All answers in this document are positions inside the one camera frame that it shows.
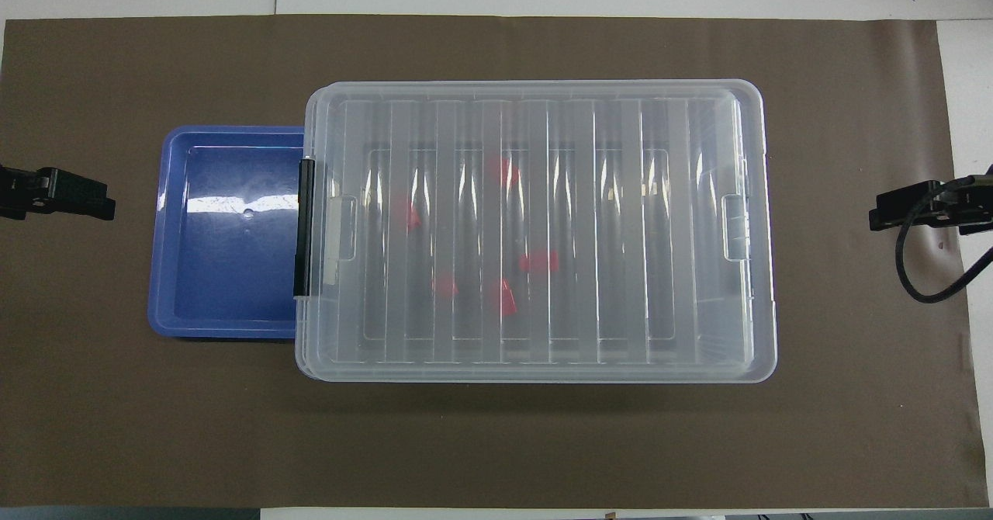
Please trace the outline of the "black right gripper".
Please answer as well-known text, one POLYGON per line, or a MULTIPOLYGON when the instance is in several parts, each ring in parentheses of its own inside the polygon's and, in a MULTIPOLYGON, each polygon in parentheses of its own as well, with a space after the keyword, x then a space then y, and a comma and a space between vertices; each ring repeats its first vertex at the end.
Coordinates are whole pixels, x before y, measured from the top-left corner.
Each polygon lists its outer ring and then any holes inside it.
POLYGON ((941 183, 925 180, 877 195, 876 206, 868 213, 872 231, 900 229, 909 226, 956 227, 959 234, 993 231, 993 165, 982 175, 968 175, 971 184, 961 188, 947 188, 923 203, 921 212, 909 220, 909 212, 941 183))

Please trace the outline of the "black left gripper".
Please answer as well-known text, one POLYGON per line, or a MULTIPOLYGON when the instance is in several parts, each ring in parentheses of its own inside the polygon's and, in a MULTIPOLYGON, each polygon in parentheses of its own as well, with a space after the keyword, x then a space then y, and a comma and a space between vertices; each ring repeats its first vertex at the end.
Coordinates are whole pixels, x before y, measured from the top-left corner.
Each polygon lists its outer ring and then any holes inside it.
POLYGON ((106 184, 60 168, 35 171, 0 165, 0 218, 25 220, 28 213, 71 213, 114 220, 116 202, 106 184))

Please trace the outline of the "blue plastic tray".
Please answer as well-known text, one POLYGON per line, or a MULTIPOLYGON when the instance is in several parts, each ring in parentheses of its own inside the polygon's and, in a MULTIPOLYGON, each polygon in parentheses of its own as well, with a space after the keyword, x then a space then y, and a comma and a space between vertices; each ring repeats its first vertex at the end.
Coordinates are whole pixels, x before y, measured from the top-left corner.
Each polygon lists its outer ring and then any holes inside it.
POLYGON ((147 320, 194 340, 290 341, 302 127, 185 125, 164 139, 147 320))

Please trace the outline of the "brown paper table mat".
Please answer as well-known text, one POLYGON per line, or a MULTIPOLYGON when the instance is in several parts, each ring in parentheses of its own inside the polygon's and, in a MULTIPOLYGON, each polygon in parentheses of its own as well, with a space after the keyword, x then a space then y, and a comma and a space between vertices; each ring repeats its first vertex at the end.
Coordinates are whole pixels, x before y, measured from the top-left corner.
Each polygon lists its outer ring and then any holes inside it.
POLYGON ((0 507, 958 508, 987 503, 966 298, 922 305, 876 195, 953 170, 923 21, 10 20, 0 163, 115 220, 0 219, 0 507), (740 78, 765 102, 779 365, 752 385, 322 383, 290 344, 146 319, 162 143, 300 125, 365 79, 740 78))

